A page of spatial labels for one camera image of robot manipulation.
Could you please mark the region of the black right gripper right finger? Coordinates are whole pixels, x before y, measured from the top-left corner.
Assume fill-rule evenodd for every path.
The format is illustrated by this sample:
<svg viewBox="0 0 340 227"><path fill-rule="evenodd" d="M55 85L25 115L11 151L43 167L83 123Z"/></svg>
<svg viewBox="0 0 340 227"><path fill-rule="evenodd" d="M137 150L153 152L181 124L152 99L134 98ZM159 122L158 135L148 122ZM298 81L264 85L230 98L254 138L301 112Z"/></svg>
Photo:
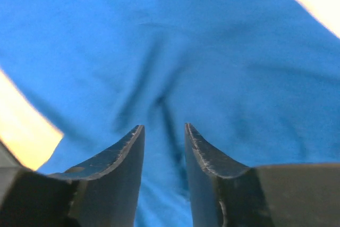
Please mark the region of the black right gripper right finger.
<svg viewBox="0 0 340 227"><path fill-rule="evenodd" d="M194 226L339 226L339 164L246 166L185 125Z"/></svg>

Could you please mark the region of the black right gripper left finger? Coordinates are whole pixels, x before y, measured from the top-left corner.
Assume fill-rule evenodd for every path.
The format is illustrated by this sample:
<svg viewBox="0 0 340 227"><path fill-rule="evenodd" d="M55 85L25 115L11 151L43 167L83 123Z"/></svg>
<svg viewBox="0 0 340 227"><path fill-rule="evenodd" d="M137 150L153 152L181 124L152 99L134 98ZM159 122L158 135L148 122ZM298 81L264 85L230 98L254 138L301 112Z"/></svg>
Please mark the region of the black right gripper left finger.
<svg viewBox="0 0 340 227"><path fill-rule="evenodd" d="M1 145L1 226L132 226L145 128L63 173L24 167Z"/></svg>

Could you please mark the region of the blue t shirt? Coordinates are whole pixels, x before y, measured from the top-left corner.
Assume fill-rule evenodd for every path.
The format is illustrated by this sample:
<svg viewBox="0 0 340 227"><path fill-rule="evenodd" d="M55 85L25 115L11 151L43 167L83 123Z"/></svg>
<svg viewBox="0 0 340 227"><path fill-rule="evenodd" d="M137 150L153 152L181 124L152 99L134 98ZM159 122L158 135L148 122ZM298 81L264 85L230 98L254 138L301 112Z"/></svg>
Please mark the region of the blue t shirt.
<svg viewBox="0 0 340 227"><path fill-rule="evenodd" d="M146 129L136 226L191 226L184 125L246 165L339 161L339 39L295 0L1 0L1 68L62 172Z"/></svg>

